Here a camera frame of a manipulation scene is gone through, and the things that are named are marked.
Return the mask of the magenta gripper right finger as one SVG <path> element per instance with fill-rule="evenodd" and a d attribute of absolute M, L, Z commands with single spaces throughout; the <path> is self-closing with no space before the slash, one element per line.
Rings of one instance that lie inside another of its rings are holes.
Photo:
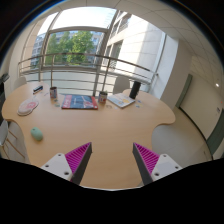
<path fill-rule="evenodd" d="M 137 143 L 133 144 L 133 155 L 144 185 L 182 169 L 169 155 L 157 154 Z"/>

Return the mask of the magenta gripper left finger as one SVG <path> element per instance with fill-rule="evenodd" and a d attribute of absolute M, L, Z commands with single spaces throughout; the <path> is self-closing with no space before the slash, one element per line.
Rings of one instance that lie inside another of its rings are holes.
<path fill-rule="evenodd" d="M 66 154 L 57 153 L 42 166 L 42 169 L 79 185 L 91 154 L 92 143 L 89 142 Z"/>

